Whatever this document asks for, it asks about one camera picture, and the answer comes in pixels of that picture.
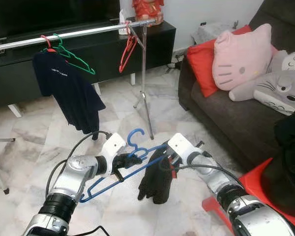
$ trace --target red figurine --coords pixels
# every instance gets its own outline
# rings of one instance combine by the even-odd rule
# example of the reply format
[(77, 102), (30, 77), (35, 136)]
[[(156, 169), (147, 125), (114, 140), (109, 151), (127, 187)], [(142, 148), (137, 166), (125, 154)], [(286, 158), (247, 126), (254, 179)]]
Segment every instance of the red figurine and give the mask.
[(163, 22), (160, 6), (164, 6), (164, 0), (132, 0), (132, 6), (136, 11), (136, 21), (155, 19), (156, 25)]

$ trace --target black glove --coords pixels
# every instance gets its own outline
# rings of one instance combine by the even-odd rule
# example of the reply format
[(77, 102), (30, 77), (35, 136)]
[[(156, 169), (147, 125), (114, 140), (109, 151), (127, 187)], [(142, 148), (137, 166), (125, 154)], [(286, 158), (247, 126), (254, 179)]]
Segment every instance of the black glove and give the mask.
[(138, 158), (137, 155), (132, 155), (130, 157), (128, 157), (128, 155), (129, 155), (128, 153), (124, 153), (124, 154), (116, 156), (113, 160), (112, 174), (115, 174), (120, 182), (124, 182), (124, 178), (118, 169), (120, 168), (128, 169), (134, 165), (139, 165), (142, 163), (142, 160)]
[[(164, 155), (164, 151), (168, 150), (168, 147), (164, 147), (156, 150), (151, 156), (148, 162), (153, 161), (154, 159)], [(170, 162), (168, 160), (168, 154), (165, 153), (165, 158), (162, 160), (161, 166), (165, 169), (170, 169)], [(178, 161), (174, 165), (175, 167), (179, 166)], [(147, 198), (153, 197), (153, 202), (155, 204), (163, 204), (168, 200), (169, 190), (172, 183), (172, 172), (163, 171), (159, 168), (159, 163), (155, 163), (146, 169), (146, 173), (141, 180), (138, 195), (138, 200), (142, 200), (146, 195)]]
[(142, 160), (137, 157), (137, 155), (132, 155), (128, 157), (128, 153), (123, 153), (116, 156), (113, 160), (113, 169), (120, 169), (120, 168), (130, 168), (134, 165), (139, 165), (142, 163)]

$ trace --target red chair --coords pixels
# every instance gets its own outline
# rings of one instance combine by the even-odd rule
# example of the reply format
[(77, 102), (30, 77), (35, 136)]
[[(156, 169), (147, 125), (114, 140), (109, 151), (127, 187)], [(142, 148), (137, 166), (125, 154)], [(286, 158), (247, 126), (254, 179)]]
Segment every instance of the red chair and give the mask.
[[(268, 164), (272, 161), (272, 158), (268, 159), (261, 165), (257, 166), (250, 172), (246, 173), (243, 175), (239, 180), (242, 182), (244, 185), (246, 192), (248, 194), (254, 195), (257, 198), (259, 198), (263, 203), (269, 205), (276, 211), (278, 211), (280, 214), (285, 216), (292, 224), (295, 225), (295, 216), (286, 214), (285, 212), (282, 212), (280, 209), (278, 209), (271, 201), (270, 199), (266, 196), (266, 193), (261, 187), (261, 177), (264, 169), (268, 166)], [(202, 207), (205, 211), (214, 211), (220, 218), (221, 220), (224, 221), (225, 225), (230, 229), (230, 231), (234, 234), (232, 225), (230, 221), (228, 220), (228, 217), (225, 213), (225, 211), (222, 209), (220, 204), (215, 200), (213, 196), (205, 199), (202, 201)]]

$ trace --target tv stand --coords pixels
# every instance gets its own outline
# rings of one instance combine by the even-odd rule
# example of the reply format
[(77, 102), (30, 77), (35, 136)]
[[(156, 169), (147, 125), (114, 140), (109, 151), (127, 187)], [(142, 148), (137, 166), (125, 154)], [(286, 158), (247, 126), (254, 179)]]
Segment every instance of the tv stand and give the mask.
[[(141, 35), (141, 27), (134, 28), (134, 30), (137, 35)], [(44, 34), (51, 35), (53, 32), (61, 33), (63, 31), (52, 30), (52, 32)], [(176, 29), (167, 22), (148, 28), (147, 69), (171, 62), (175, 33)], [(8, 41), (18, 41), (22, 37), (28, 36), (17, 36), (9, 38)], [(90, 67), (95, 69), (95, 75), (81, 71), (83, 77), (90, 83), (96, 84), (131, 74), (131, 83), (134, 84), (135, 73), (142, 70), (142, 50), (139, 46), (136, 47), (124, 72), (120, 74), (118, 66), (126, 41), (126, 35), (119, 35), (117, 31), (111, 31), (65, 39), (63, 43), (68, 50), (87, 61)], [(41, 51), (44, 47), (46, 45), (31, 45), (9, 49), (0, 55), (0, 106), (12, 104), (10, 107), (15, 108), (14, 104), (18, 102), (41, 97), (31, 59), (36, 52)]]

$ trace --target marble floor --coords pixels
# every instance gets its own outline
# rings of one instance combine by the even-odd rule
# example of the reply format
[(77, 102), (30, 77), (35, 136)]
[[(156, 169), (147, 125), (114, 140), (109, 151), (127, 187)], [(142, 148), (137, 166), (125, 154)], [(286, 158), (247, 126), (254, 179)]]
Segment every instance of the marble floor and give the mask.
[[(205, 149), (225, 168), (240, 175), (240, 168), (215, 141), (205, 127), (178, 103), (178, 70), (166, 73), (166, 67), (147, 72), (147, 100), (155, 139), (148, 134), (136, 135), (135, 141), (152, 147), (176, 132), (193, 144), (205, 142)], [(101, 98), (107, 108), (100, 111), (100, 129), (118, 132), (126, 139), (134, 128), (148, 131), (145, 110), (133, 104), (140, 91), (131, 86), (130, 78), (100, 83)], [(0, 108), (0, 138), (16, 138), (0, 143), (0, 174), (10, 188), (4, 195), (0, 189), (0, 236), (19, 236), (44, 202), (45, 185), (51, 169), (65, 159), (70, 149), (84, 136), (68, 125), (52, 97), (19, 104), (23, 117), (16, 118), (7, 107)], [(86, 140), (75, 154), (97, 154), (104, 137)], [(125, 174), (131, 170), (121, 171)], [(201, 208), (210, 196), (206, 185), (193, 170), (182, 170), (172, 182), (169, 200), (154, 205), (151, 199), (137, 200), (138, 186), (144, 171), (99, 195), (79, 204), (70, 222), (69, 235), (90, 231), (103, 225), (111, 236), (230, 236), (229, 230), (213, 214)], [(101, 183), (104, 187), (115, 177)], [(102, 232), (93, 234), (103, 236)]]

